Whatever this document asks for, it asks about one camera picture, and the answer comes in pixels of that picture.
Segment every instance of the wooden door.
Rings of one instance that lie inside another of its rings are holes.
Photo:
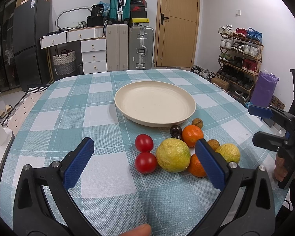
[[[156,66],[191,67],[198,28],[198,0],[161,0]]]

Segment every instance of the purple bag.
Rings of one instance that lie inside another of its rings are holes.
[[[266,70],[259,72],[259,77],[250,102],[255,106],[269,106],[279,79],[280,78],[277,78],[275,75],[270,75]]]

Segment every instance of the human hand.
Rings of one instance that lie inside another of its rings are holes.
[[[120,234],[119,236],[150,236],[151,231],[152,229],[149,224],[142,224],[128,232]]]
[[[280,158],[278,155],[276,155],[275,157],[274,175],[275,178],[280,182],[282,182],[283,179],[287,176],[287,169],[284,168],[284,159]]]

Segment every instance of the blue gripper pad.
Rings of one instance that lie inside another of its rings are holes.
[[[268,118],[268,119],[272,118],[274,115],[270,109],[259,107],[259,106],[249,106],[248,112],[251,115],[259,116],[262,118]]]
[[[85,138],[79,146],[70,153],[75,154],[75,157],[73,157],[71,163],[63,173],[63,186],[66,190],[75,187],[85,166],[92,157],[92,154],[94,153],[93,139]]]
[[[205,169],[205,172],[207,173],[208,178],[210,179],[214,188],[220,189],[222,191],[226,184],[225,173],[204,143],[206,143],[206,141],[202,139],[196,142],[196,155]]]

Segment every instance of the red tomato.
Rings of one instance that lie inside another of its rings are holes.
[[[152,151],[154,146],[152,138],[146,134],[138,135],[134,143],[141,153]]]
[[[140,153],[134,161],[134,166],[142,174],[152,173],[156,169],[157,160],[151,153]]]

